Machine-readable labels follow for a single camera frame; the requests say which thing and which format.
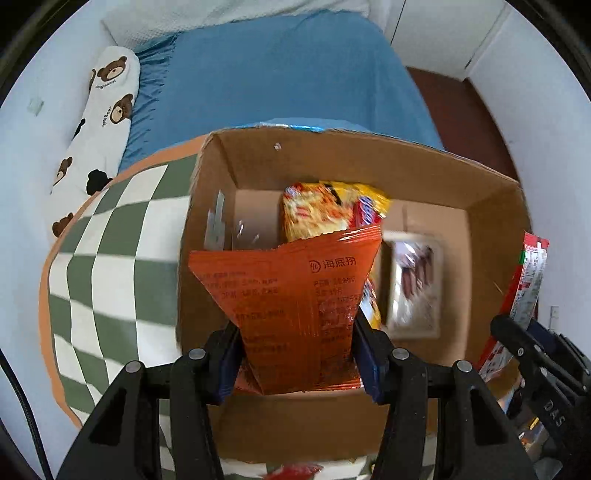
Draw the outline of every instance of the white wall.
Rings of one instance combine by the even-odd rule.
[[[98,21],[116,0],[92,0],[43,45],[0,108],[0,345],[33,408],[57,473],[77,430],[58,408],[41,357],[38,292],[49,240],[43,205],[88,96],[90,68],[113,39]],[[38,116],[31,98],[45,104]],[[0,417],[41,475],[21,407],[0,373]]]
[[[392,48],[409,67],[463,80],[505,0],[406,0]]]
[[[534,233],[550,240],[540,320],[591,355],[591,102],[548,41],[513,10],[470,80],[521,179]]]

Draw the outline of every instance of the green and white checkered pattern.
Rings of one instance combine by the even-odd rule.
[[[174,362],[177,270],[196,156],[160,164],[104,190],[64,238],[49,273],[49,309],[66,402],[84,423],[123,366]],[[168,401],[160,402],[163,479],[173,480]],[[314,480],[369,480],[374,460],[320,462]],[[278,466],[223,460],[226,478]]]

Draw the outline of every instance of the blue bedsheet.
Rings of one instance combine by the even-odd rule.
[[[443,149],[412,78],[378,27],[317,12],[153,40],[119,171],[198,135],[271,118],[345,120]]]

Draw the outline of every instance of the bear print pillow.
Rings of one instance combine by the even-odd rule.
[[[123,47],[107,47],[90,72],[88,102],[72,143],[56,161],[48,202],[48,234],[61,235],[89,196],[117,175],[139,88],[139,61]]]

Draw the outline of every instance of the teddy bear print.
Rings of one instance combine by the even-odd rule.
[[[74,132],[74,136],[72,137],[72,139],[74,139],[76,137],[76,135],[78,135],[80,133],[80,128],[82,128],[82,125],[84,125],[86,123],[86,118],[83,118],[82,120],[80,120],[80,123],[78,124],[78,127],[76,128],[76,131]]]
[[[64,231],[64,228],[66,228],[67,224],[70,223],[70,220],[72,220],[74,218],[74,214],[72,214],[72,212],[68,213],[67,216],[65,216],[64,218],[62,218],[59,222],[53,222],[53,226],[51,227],[51,231],[53,231],[53,234],[58,237],[61,235],[61,233]]]
[[[133,99],[133,94],[128,93],[121,100],[117,101],[117,103],[113,105],[113,110],[111,111],[110,115],[111,122],[113,122],[114,124],[118,124],[126,118],[131,118],[131,100]]]
[[[119,58],[119,60],[112,61],[106,67],[102,67],[98,72],[96,72],[97,77],[99,77],[103,82],[116,79],[124,72],[126,61],[127,57],[125,56]]]
[[[107,184],[113,179],[107,177],[104,171],[93,170],[88,174],[88,182],[86,183],[86,193],[94,195],[96,192],[101,192]]]
[[[54,186],[59,182],[63,177],[66,176],[66,172],[68,168],[72,165],[72,157],[64,158],[60,163],[60,168],[57,170],[56,179],[53,181]]]
[[[90,77],[90,82],[88,84],[88,91],[90,92],[92,90],[92,83],[95,81],[96,78],[96,70],[92,69],[92,77]]]

